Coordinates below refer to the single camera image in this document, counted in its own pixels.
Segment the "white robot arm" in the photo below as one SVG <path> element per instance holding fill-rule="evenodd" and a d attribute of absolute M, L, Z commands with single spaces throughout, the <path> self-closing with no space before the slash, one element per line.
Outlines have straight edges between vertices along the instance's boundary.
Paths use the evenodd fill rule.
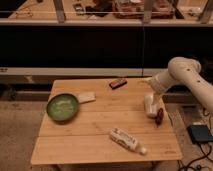
<path fill-rule="evenodd" d="M 144 95 L 145 112 L 149 117 L 157 115 L 158 102 L 161 96 L 172 86 L 183 84 L 197 100 L 213 114 L 213 85 L 200 76 L 201 64 L 194 59 L 174 57 L 168 68 L 150 77 L 147 83 L 152 93 Z"/>

